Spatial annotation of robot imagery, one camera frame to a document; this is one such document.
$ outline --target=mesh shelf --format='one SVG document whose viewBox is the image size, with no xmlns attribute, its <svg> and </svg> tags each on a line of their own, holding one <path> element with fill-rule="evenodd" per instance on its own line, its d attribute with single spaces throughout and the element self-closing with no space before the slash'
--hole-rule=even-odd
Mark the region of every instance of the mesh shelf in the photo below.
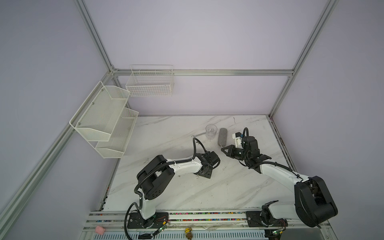
<svg viewBox="0 0 384 240">
<path fill-rule="evenodd" d="M 127 103 L 129 91 L 116 86 L 102 86 L 77 122 L 77 132 L 87 141 L 109 141 Z"/>
<path fill-rule="evenodd" d="M 121 158 L 124 155 L 138 114 L 129 108 L 123 109 L 111 139 L 108 142 L 98 142 L 95 147 L 103 158 Z"/>
<path fill-rule="evenodd" d="M 126 88 L 131 97 L 172 96 L 172 65 L 131 65 Z"/>
</svg>

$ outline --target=glass cup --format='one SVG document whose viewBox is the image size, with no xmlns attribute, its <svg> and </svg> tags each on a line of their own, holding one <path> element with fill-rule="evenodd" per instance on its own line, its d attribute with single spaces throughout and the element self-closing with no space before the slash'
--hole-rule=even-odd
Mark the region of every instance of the glass cup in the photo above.
<svg viewBox="0 0 384 240">
<path fill-rule="evenodd" d="M 205 136 L 209 139 L 212 140 L 215 138 L 215 135 L 217 133 L 217 127 L 213 124 L 209 124 L 205 127 Z"/>
</svg>

